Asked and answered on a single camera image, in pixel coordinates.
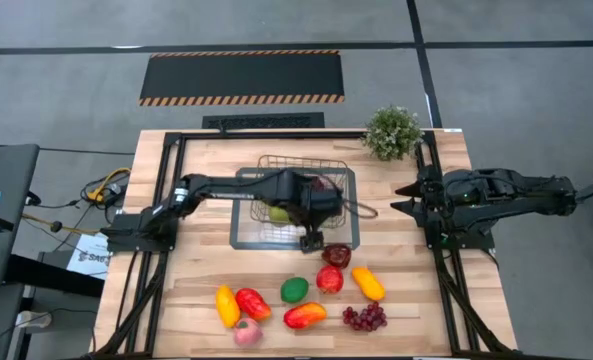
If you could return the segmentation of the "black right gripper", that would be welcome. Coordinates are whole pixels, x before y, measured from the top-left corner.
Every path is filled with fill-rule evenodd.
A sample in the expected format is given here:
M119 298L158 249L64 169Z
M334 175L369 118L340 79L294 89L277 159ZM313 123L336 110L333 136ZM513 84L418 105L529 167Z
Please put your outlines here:
M461 171L443 175L436 169L421 169L417 181L395 190L396 195L412 197L406 201L393 202L390 207L411 216L418 227L440 221L445 228L456 228L456 206L448 187L461 178Z

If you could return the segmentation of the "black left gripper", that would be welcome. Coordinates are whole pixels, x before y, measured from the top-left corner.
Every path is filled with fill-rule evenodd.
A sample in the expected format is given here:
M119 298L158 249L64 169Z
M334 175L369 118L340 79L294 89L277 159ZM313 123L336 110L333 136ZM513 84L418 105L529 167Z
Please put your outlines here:
M343 212L343 191L325 174L302 174L294 169L282 170L278 180L275 206L286 211L290 221L310 232L316 231L328 219ZM324 247L321 231L306 232L299 238L303 253Z

